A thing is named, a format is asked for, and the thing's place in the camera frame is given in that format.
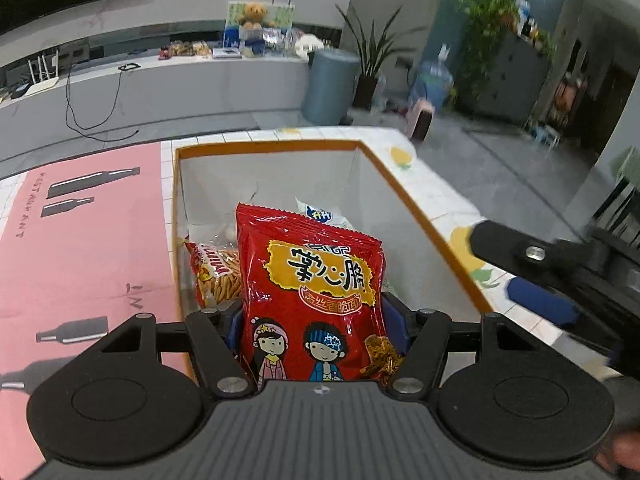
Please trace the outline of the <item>person's right hand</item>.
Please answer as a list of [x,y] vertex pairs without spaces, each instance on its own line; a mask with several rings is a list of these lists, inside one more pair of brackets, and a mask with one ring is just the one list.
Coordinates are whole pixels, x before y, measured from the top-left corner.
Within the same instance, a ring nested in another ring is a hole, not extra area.
[[639,478],[639,382],[626,376],[606,378],[604,385],[615,404],[610,434],[597,463],[616,479]]

